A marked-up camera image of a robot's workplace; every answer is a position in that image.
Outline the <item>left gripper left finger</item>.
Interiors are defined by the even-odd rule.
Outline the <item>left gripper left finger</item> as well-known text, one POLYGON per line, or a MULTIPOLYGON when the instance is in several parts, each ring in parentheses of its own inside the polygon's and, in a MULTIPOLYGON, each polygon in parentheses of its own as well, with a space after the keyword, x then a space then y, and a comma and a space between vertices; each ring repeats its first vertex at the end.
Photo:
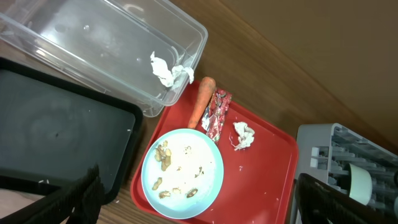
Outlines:
POLYGON ((1 218, 1 223, 96 223, 105 200, 99 172, 95 165, 73 183, 1 218))

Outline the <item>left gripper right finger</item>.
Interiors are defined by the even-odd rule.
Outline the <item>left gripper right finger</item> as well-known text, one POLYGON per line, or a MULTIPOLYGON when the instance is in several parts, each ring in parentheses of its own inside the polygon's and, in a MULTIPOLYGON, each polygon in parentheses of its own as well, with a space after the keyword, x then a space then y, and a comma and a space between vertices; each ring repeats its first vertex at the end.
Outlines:
POLYGON ((305 173, 296 181, 295 199, 303 224, 397 223, 305 173))

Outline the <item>green bowl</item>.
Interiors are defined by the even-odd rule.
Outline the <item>green bowl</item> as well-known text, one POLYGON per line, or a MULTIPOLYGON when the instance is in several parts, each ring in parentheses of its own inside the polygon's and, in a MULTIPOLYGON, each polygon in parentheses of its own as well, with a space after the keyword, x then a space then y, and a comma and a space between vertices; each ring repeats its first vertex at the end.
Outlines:
POLYGON ((343 185, 348 187, 348 195, 353 200, 367 205, 373 192, 373 183, 370 173, 354 164, 346 164, 344 170, 348 171, 343 185))

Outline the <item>light blue plate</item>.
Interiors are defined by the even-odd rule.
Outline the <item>light blue plate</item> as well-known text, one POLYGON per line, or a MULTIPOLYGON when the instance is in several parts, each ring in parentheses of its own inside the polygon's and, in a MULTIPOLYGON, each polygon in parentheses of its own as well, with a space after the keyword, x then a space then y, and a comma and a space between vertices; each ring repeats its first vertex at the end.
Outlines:
POLYGON ((169 131, 150 144, 141 169, 149 204, 161 215, 178 220, 209 208, 223 178, 218 146, 204 133, 187 128, 169 131))

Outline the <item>red snack wrapper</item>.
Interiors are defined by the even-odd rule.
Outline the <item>red snack wrapper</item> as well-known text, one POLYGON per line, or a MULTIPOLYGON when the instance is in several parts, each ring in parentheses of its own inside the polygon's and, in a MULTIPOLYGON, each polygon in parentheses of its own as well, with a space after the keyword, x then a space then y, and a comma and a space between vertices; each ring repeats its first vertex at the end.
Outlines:
POLYGON ((201 126, 206 135, 217 145, 226 119, 226 114, 231 103, 232 94, 217 88, 205 108, 201 119, 201 126))

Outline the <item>orange carrot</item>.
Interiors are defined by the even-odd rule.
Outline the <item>orange carrot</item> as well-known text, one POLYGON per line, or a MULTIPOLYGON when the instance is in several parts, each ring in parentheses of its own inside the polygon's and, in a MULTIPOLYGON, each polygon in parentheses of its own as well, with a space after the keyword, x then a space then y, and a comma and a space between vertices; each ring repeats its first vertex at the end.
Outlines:
POLYGON ((213 92, 216 89, 216 82, 211 77, 204 77, 200 82, 197 100, 188 122, 189 129, 195 129, 202 114, 204 113, 213 92))

